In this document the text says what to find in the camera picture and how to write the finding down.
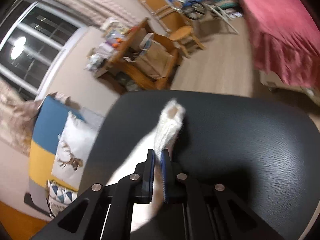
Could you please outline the cream knitted sweater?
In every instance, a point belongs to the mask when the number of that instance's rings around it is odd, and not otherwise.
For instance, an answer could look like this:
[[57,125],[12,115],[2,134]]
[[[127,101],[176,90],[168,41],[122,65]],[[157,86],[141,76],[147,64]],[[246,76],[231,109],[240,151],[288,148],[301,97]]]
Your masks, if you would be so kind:
[[176,99],[166,103],[160,113],[155,128],[144,136],[133,148],[125,161],[116,169],[107,185],[116,184],[121,178],[132,174],[138,163],[144,162],[148,150],[155,152],[155,173],[153,179],[153,194],[150,204],[135,204],[133,206],[131,232],[134,232],[149,222],[159,211],[164,202],[163,182],[161,172],[161,152],[167,149],[169,157],[178,134],[183,125],[185,108]]

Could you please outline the white deer print pillow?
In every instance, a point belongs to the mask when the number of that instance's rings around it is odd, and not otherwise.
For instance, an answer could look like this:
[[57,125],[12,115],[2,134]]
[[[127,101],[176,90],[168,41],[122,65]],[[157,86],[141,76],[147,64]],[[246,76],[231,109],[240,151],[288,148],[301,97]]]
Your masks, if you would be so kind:
[[52,176],[78,191],[98,131],[68,112],[52,167]]

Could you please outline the grey yellow blue sofa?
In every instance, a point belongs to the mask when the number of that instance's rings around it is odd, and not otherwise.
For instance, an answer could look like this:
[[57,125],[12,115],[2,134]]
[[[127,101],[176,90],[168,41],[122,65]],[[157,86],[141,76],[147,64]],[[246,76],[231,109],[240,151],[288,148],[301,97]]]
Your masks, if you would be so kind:
[[29,192],[24,196],[25,204],[49,216],[46,182],[57,181],[58,184],[72,188],[70,185],[51,175],[52,166],[58,147],[58,135],[63,132],[68,112],[99,129],[104,117],[89,109],[73,109],[53,96],[47,96],[37,115],[29,154]]

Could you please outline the triangle pattern pillow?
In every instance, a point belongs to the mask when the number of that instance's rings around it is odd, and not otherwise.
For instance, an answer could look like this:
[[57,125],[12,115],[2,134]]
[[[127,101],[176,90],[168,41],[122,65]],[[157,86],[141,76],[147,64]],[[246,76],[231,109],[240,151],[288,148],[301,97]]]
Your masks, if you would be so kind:
[[61,186],[54,180],[46,182],[46,201],[50,217],[55,218],[69,204],[76,200],[78,193],[64,186]]

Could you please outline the brown paper bag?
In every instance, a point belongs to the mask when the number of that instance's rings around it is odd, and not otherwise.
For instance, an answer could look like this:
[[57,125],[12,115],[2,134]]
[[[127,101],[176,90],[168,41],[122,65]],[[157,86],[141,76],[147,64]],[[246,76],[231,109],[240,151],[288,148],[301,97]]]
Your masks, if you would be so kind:
[[158,80],[166,77],[172,55],[154,38],[153,33],[145,35],[139,45],[140,54],[134,62],[145,75]]

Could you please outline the wooden side table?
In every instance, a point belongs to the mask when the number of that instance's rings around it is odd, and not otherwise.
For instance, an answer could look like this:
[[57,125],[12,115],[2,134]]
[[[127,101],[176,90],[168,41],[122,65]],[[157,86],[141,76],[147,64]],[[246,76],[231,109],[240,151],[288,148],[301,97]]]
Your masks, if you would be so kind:
[[[148,33],[155,34],[155,41],[163,45],[172,55],[165,78],[155,80],[145,75],[134,62],[140,54],[139,45]],[[120,94],[124,94],[129,89],[117,80],[119,74],[127,75],[142,90],[164,90],[170,87],[169,79],[174,67],[178,65],[179,52],[169,38],[157,34],[150,27],[147,17],[123,36],[117,33],[115,27],[105,31],[104,36],[106,41],[99,47],[93,48],[87,56],[89,59],[88,66],[93,77],[107,80],[114,87],[114,90]]]

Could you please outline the wooden wardrobe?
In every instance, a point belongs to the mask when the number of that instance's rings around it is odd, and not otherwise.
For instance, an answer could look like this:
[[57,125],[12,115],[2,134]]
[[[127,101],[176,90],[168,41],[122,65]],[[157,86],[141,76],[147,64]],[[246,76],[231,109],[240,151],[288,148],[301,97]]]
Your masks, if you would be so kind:
[[12,239],[31,239],[48,221],[26,215],[1,202],[1,223]]

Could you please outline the beige patterned curtain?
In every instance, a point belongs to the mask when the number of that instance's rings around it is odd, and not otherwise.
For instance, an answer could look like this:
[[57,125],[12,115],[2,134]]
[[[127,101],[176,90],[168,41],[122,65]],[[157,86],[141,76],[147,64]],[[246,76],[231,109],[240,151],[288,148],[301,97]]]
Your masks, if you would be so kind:
[[1,79],[1,141],[29,156],[35,120],[42,100],[24,101]]

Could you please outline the wooden chair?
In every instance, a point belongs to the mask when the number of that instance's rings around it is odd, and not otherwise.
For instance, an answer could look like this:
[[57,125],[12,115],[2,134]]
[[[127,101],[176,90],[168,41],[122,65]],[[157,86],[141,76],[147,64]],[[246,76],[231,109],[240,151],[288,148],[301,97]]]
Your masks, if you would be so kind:
[[174,10],[166,0],[139,0],[154,19],[164,28],[167,37],[177,44],[185,57],[189,58],[186,45],[193,41],[198,48],[204,50],[205,46],[196,37],[193,23],[190,19]]

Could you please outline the pink quilted blanket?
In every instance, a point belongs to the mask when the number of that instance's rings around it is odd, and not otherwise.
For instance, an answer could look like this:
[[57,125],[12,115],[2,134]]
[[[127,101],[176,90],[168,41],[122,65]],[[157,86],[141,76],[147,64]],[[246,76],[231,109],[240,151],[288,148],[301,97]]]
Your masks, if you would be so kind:
[[319,29],[300,0],[239,0],[253,65],[288,86],[319,88]]

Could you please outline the window with white frame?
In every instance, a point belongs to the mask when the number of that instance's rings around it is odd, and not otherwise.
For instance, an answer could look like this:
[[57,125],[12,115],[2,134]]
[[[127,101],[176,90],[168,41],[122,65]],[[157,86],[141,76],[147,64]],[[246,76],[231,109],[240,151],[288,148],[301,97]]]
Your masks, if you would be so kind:
[[17,0],[1,22],[1,77],[24,100],[34,100],[86,30],[84,22],[60,8]]

